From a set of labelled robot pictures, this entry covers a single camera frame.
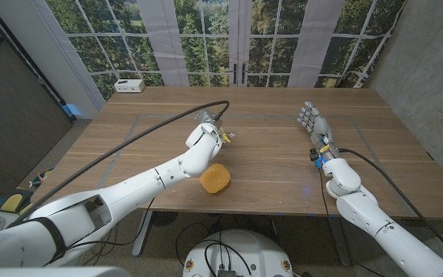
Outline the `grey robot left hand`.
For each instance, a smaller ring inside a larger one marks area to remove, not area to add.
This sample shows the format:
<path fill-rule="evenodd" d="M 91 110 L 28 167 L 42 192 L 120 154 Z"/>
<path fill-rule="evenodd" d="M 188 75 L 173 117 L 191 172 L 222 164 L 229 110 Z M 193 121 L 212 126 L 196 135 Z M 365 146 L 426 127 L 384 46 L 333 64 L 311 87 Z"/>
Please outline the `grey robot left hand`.
<path fill-rule="evenodd" d="M 235 135 L 231 132 L 226 132 L 222 128 L 222 120 L 216 119 L 216 114 L 210 112 L 209 110 L 200 111 L 195 119 L 198 120 L 201 124 L 211 124 L 215 127 L 215 130 L 218 136 L 221 138 L 222 143 L 230 143 L 231 140 L 235 137 Z"/>

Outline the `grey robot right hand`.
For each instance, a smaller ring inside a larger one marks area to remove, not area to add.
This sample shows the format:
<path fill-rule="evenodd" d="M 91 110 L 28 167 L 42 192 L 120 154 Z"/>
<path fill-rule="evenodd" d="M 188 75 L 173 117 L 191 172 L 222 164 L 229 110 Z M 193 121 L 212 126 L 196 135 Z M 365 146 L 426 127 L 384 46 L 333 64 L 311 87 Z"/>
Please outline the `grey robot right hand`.
<path fill-rule="evenodd" d="M 331 126 L 313 103 L 305 102 L 305 106 L 298 114 L 297 120 L 309 133 L 314 148 L 326 161 L 340 158 Z"/>

